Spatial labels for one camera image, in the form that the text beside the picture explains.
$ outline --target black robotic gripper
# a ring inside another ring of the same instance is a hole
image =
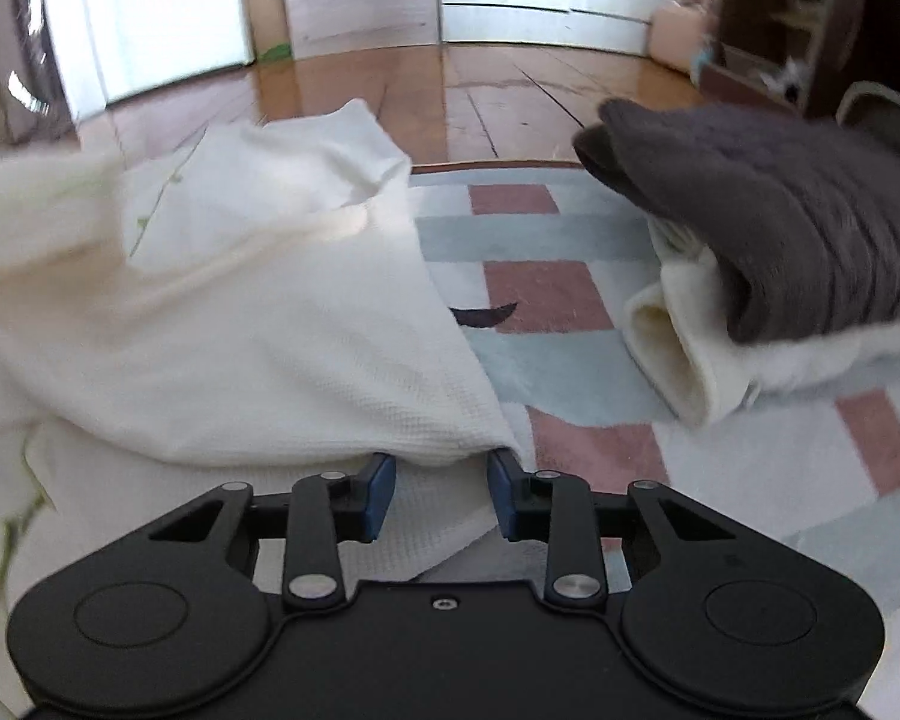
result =
[[[7,645],[31,720],[853,720],[884,630],[853,581],[650,481],[626,495],[487,455],[525,581],[365,581],[337,545],[384,524],[396,460],[291,493],[209,491],[34,586]],[[632,589],[608,593],[601,536]],[[285,538],[282,593],[252,584]]]

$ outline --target dark gray fabric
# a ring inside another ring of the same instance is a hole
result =
[[[607,100],[600,115],[600,131],[574,141],[581,162],[714,251],[733,341],[900,318],[893,151],[834,122],[730,105],[655,113]]]

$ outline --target wooden floor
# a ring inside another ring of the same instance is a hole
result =
[[[701,102],[685,76],[632,56],[538,46],[414,46],[224,71],[117,103],[79,129],[127,165],[192,142],[212,122],[273,122],[363,98],[415,164],[568,160],[608,97],[663,110]]]

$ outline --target white door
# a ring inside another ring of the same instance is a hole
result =
[[[85,0],[108,103],[250,62],[242,0]]]

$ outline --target pink square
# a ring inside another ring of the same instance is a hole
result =
[[[516,303],[499,333],[573,333],[612,330],[613,322],[586,263],[484,263],[491,306]]]
[[[559,213],[543,184],[490,184],[469,189],[474,214]]]
[[[636,479],[668,483],[649,424],[578,427],[528,408],[538,469],[586,479],[600,493],[625,493]]]
[[[900,489],[900,419],[883,389],[841,398],[837,411],[880,495]]]

